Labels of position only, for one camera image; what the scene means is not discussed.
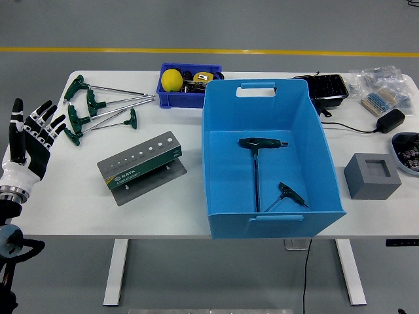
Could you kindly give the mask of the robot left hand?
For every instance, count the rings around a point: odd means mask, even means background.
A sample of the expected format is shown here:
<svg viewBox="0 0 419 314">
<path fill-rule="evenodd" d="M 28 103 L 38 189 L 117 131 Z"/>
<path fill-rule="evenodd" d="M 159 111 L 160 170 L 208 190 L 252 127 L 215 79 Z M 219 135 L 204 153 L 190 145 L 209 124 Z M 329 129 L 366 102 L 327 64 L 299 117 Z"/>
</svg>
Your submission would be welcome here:
<svg viewBox="0 0 419 314">
<path fill-rule="evenodd" d="M 58 107 L 51 100 L 24 117 L 24 104 L 15 99 L 9 124 L 9 145 L 2 161 L 1 186 L 29 194 L 46 173 L 50 148 L 64 131 L 65 115 L 50 118 Z"/>
</svg>

